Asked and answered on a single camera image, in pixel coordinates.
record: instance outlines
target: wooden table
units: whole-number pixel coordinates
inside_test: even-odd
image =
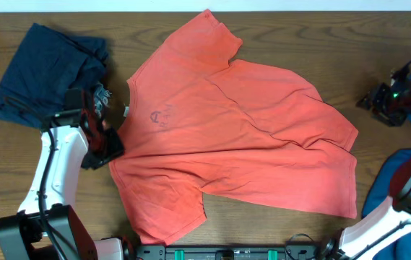
[[[111,123],[123,120],[128,79],[174,30],[194,13],[0,14],[0,79],[33,22],[64,33],[108,39]],[[411,125],[389,128],[355,107],[369,88],[389,81],[390,70],[411,58],[411,12],[217,13],[243,39],[237,58],[291,69],[312,82],[359,130],[358,212],[384,159],[411,147]],[[13,215],[24,199],[40,154],[38,130],[0,121],[0,217]],[[208,216],[177,244],[282,244],[292,234],[319,240],[354,224],[323,214],[296,212],[204,195]],[[82,171],[76,211],[94,239],[134,237],[108,167]]]

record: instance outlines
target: wood surface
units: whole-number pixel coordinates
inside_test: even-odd
[[[113,93],[109,119],[119,126],[124,119],[124,103],[129,102],[126,79],[164,39],[195,15],[0,14],[0,79],[33,22],[63,33],[106,38],[111,60],[105,82]],[[236,58],[293,70],[313,83],[324,101],[358,128],[359,136],[351,153],[358,159],[360,212],[383,161],[397,149],[411,147],[409,123],[389,128],[355,107],[355,102],[371,87],[389,81],[391,69],[398,69],[411,58],[411,12],[256,12],[215,16],[243,39]],[[38,130],[0,121],[0,217],[16,213],[32,183],[39,155]],[[360,215],[350,220],[206,194],[204,207],[208,220],[177,244],[283,244],[295,233],[307,233],[320,240],[360,219]],[[75,208],[94,239],[127,235],[136,240],[108,167],[81,171]]]

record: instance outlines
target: wood grain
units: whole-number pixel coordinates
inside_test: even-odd
[[[0,79],[33,22],[75,35],[108,39],[111,123],[123,121],[128,79],[174,30],[195,13],[0,14]],[[369,88],[389,80],[390,70],[411,58],[411,12],[217,13],[243,39],[236,58],[286,69],[312,82],[359,130],[358,211],[387,156],[411,147],[411,125],[388,128],[355,107]],[[0,217],[13,215],[33,179],[39,133],[0,121]],[[359,220],[296,212],[204,195],[208,221],[177,244],[281,244],[294,233],[316,240]],[[109,169],[82,170],[76,211],[90,235],[134,238]]]

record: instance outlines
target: blue cloth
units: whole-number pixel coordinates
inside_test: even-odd
[[[382,203],[383,200],[385,200],[388,195],[391,178],[400,165],[408,161],[410,158],[411,149],[402,149],[395,152],[384,163],[365,201],[362,213],[363,217],[371,213],[376,207],[379,206],[380,203]],[[374,256],[373,259],[411,260],[411,233],[403,236],[399,240],[382,249]]]
[[[66,36],[33,24],[0,81],[0,119],[40,128],[33,115],[5,104],[11,96],[42,116],[61,111],[69,88],[90,90],[105,74],[102,38]]]

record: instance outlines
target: green strip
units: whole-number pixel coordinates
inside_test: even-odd
[[[268,250],[268,260],[277,260],[276,250]]]
[[[175,250],[175,260],[184,260],[184,251],[183,250]]]

